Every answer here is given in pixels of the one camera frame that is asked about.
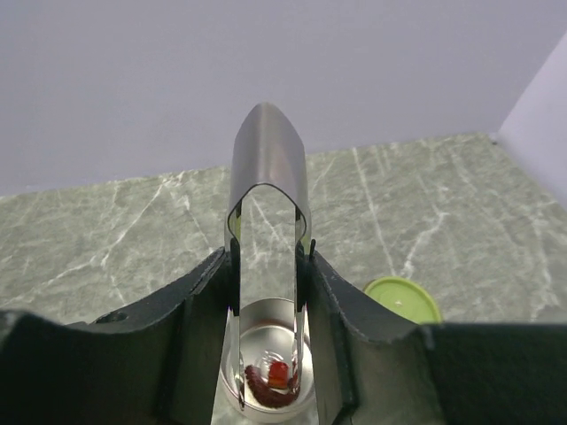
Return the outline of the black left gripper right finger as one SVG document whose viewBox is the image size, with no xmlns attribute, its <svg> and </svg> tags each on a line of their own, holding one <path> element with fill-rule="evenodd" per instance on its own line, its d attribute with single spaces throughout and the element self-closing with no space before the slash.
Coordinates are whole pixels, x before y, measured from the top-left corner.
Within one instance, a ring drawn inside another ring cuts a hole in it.
<svg viewBox="0 0 567 425">
<path fill-rule="evenodd" d="M 416 325 L 320 255 L 307 301 L 322 424 L 563 424 L 563 324 Z"/>
</svg>

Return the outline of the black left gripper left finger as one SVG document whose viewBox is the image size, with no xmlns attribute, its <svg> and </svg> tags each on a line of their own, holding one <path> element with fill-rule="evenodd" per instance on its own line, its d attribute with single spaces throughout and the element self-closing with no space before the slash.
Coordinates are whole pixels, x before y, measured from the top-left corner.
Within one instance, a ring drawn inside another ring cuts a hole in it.
<svg viewBox="0 0 567 425">
<path fill-rule="evenodd" d="M 207 424 L 227 320 L 223 250 L 91 323 L 1 313 L 4 424 Z"/>
</svg>

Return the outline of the red food piece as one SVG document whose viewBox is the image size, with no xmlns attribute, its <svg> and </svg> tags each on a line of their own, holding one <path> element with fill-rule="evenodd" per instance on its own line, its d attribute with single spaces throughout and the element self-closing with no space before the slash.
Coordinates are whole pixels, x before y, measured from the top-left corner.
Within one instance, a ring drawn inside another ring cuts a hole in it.
<svg viewBox="0 0 567 425">
<path fill-rule="evenodd" d="M 288 364 L 280 360 L 272 361 L 268 369 L 268 387 L 276 390 L 288 390 L 289 381 Z"/>
</svg>

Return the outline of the stainless steel tongs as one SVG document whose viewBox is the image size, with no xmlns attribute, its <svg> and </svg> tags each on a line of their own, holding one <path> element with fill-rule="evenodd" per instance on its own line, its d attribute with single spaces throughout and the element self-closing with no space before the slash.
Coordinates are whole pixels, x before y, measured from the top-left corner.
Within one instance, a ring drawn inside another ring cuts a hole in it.
<svg viewBox="0 0 567 425">
<path fill-rule="evenodd" d="M 294 340 L 291 346 L 292 389 L 299 390 L 302 374 L 307 304 L 307 263 L 311 249 L 311 212 L 308 202 L 304 144 L 298 132 L 271 103 L 255 105 L 238 130 L 230 174 L 229 207 L 224 226 L 229 260 L 229 364 L 236 385 L 238 407 L 245 409 L 245 363 L 240 350 L 241 215 L 242 203 L 254 188 L 268 185 L 294 205 Z"/>
</svg>

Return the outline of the beige round lunch box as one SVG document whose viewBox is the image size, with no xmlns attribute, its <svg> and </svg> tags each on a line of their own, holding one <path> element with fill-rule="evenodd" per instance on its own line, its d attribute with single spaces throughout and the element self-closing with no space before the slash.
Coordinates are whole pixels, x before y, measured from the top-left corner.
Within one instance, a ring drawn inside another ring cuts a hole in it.
<svg viewBox="0 0 567 425">
<path fill-rule="evenodd" d="M 270 364 L 282 361 L 291 364 L 294 342 L 294 304 L 291 300 L 272 297 L 257 300 L 240 310 L 240 351 L 246 366 L 260 369 L 263 381 L 268 379 Z M 245 390 L 245 407 L 237 398 L 231 366 L 230 333 L 225 333 L 221 356 L 221 387 L 229 404 L 248 420 L 259 424 L 282 424 L 298 419 L 315 405 L 315 379 L 308 321 L 304 321 L 304 345 L 301 385 L 298 399 L 286 407 L 261 406 L 249 389 Z"/>
</svg>

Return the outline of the dark brown food piece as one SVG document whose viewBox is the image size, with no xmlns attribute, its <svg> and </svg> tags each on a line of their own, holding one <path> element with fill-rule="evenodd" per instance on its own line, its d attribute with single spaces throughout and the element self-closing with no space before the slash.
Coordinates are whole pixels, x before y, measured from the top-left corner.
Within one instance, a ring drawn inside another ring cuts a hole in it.
<svg viewBox="0 0 567 425">
<path fill-rule="evenodd" d="M 245 368 L 245 379 L 253 396 L 261 406 L 282 408 L 291 405 L 299 396 L 299 391 L 288 390 L 286 393 L 271 389 L 262 379 L 260 369 L 249 365 Z"/>
</svg>

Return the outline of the green round lid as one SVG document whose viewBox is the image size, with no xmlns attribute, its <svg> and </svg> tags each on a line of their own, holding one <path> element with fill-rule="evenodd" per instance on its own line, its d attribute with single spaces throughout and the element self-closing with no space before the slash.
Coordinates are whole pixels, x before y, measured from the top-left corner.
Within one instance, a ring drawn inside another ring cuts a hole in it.
<svg viewBox="0 0 567 425">
<path fill-rule="evenodd" d="M 398 276 L 369 282 L 362 290 L 383 307 L 417 324 L 441 323 L 443 317 L 433 297 L 420 285 Z"/>
</svg>

